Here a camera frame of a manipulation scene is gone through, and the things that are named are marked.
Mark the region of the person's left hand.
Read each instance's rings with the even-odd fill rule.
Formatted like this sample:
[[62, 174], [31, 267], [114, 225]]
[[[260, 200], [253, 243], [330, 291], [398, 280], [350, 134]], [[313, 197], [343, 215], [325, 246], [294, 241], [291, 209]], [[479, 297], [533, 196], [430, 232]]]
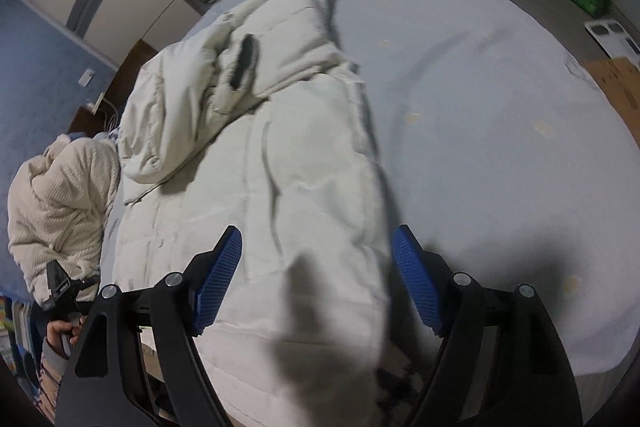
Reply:
[[60, 357], [68, 359], [79, 340], [86, 318], [76, 317], [70, 322], [51, 321], [47, 325], [48, 345]]

